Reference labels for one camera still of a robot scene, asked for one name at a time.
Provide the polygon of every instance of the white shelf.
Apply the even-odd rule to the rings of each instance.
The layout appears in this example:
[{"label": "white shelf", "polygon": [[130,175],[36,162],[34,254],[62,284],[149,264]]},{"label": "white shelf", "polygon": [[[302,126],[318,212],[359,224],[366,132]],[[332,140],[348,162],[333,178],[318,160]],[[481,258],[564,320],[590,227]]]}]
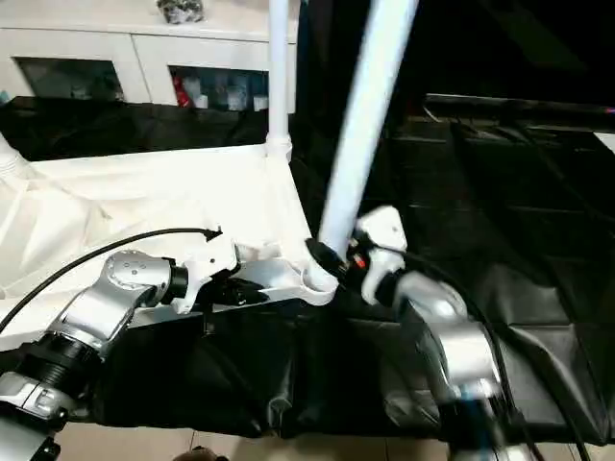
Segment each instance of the white shelf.
[{"label": "white shelf", "polygon": [[[204,0],[206,18],[167,24],[156,0],[0,0],[0,28],[268,41],[268,0]],[[290,0],[288,43],[297,42],[300,0]]]}]

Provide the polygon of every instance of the glass cabinet door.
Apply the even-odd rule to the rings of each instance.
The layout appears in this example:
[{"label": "glass cabinet door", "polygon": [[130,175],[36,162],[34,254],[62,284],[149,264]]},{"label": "glass cabinet door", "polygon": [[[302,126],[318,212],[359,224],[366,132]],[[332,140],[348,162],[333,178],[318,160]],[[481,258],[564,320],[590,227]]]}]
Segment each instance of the glass cabinet door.
[{"label": "glass cabinet door", "polygon": [[178,105],[201,109],[268,108],[267,72],[169,66]]},{"label": "glass cabinet door", "polygon": [[101,101],[125,99],[111,61],[13,59],[37,97]]}]

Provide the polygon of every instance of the white cabinet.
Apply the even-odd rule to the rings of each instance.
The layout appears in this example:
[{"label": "white cabinet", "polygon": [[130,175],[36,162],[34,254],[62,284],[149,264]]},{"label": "white cabinet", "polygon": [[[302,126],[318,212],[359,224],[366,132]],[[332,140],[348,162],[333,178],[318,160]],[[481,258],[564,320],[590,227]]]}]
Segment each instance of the white cabinet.
[{"label": "white cabinet", "polygon": [[[223,91],[236,88],[240,96],[249,99],[248,108],[254,107],[255,98],[267,95],[266,42],[135,36],[135,47],[155,104],[177,105],[172,77],[181,78],[183,74],[201,82],[210,107],[222,109],[223,103],[216,103],[217,86],[222,86]],[[297,45],[288,44],[289,112],[295,109],[296,60]]]},{"label": "white cabinet", "polygon": [[[205,20],[170,25],[155,0],[0,0],[0,91],[94,99],[117,93],[131,103],[177,105],[177,80],[187,78],[209,107],[262,109],[268,2],[208,0]],[[300,0],[290,0],[289,112],[299,8]]]},{"label": "white cabinet", "polygon": [[86,97],[99,85],[92,78],[127,102],[151,100],[128,34],[0,29],[0,87],[11,96]]}]

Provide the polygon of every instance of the cabinet door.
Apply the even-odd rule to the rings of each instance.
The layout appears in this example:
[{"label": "cabinet door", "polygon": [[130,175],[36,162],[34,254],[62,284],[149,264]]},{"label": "cabinet door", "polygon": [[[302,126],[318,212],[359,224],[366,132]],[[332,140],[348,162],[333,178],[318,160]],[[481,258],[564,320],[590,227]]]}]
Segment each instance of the cabinet door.
[{"label": "cabinet door", "polygon": [[[135,36],[155,104],[243,110],[267,107],[268,43]],[[288,111],[295,110],[297,47],[288,45]]]},{"label": "cabinet door", "polygon": [[131,36],[0,29],[0,90],[40,96],[149,103]]}]

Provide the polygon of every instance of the floor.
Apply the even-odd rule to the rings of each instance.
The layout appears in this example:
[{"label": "floor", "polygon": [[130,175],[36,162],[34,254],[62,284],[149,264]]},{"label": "floor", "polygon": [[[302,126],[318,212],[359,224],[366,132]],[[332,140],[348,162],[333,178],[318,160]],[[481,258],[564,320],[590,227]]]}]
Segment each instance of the floor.
[{"label": "floor", "polygon": [[[307,435],[291,441],[257,440],[195,432],[191,429],[109,428],[68,425],[59,434],[60,461],[171,461],[193,447],[209,447],[231,461],[445,461],[446,446],[437,441]],[[547,461],[576,461],[566,445],[541,444]],[[592,459],[615,461],[611,447],[588,446]]]}]

